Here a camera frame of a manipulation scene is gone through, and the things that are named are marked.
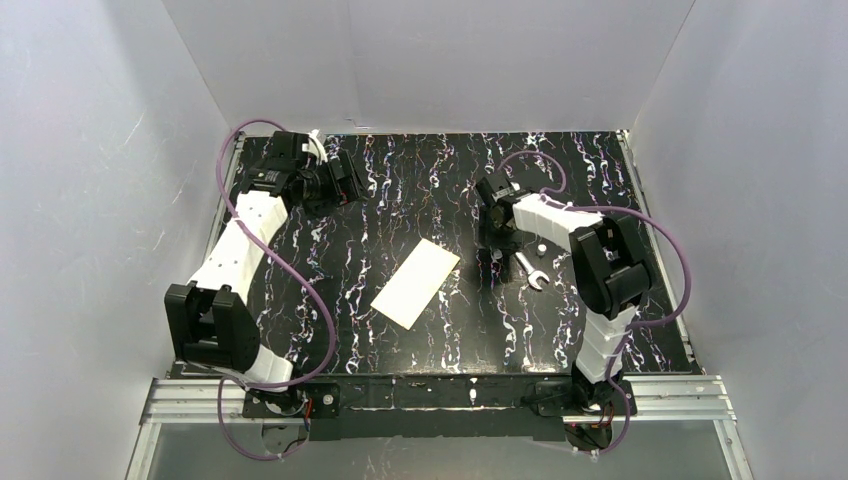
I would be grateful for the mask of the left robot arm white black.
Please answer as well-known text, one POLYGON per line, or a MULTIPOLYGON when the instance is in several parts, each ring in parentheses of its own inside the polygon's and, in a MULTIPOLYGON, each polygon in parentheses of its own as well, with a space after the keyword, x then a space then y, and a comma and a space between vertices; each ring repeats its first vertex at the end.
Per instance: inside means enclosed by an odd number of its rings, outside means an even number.
POLYGON ((201 267, 186 283, 166 291, 177 359, 250 388, 287 390, 294 366, 261 343, 258 323, 247 308, 254 275, 292 212, 325 217, 364 194, 349 156, 328 155, 319 130, 275 132, 268 156, 246 170, 230 219, 201 267))

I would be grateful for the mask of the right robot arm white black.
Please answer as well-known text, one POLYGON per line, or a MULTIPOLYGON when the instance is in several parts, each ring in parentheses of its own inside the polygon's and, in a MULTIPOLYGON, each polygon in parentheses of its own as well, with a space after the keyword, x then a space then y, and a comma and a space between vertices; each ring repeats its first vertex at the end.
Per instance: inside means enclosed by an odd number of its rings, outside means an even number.
POLYGON ((582 345, 571 367, 575 399, 599 403, 622 368, 623 342, 655 275, 639 238, 637 219, 568 207, 520 188, 502 172, 475 184, 482 201, 479 241, 491 252, 515 259, 535 289, 547 275, 523 252, 528 235, 569 253, 577 293, 587 308, 582 345))

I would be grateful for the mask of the cream envelope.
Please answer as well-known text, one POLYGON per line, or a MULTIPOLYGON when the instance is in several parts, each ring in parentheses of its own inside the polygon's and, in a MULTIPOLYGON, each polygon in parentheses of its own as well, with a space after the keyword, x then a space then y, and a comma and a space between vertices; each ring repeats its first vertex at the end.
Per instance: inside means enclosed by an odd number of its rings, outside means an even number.
POLYGON ((421 239, 377 294, 371 307, 410 330, 459 260, 458 255, 421 239))

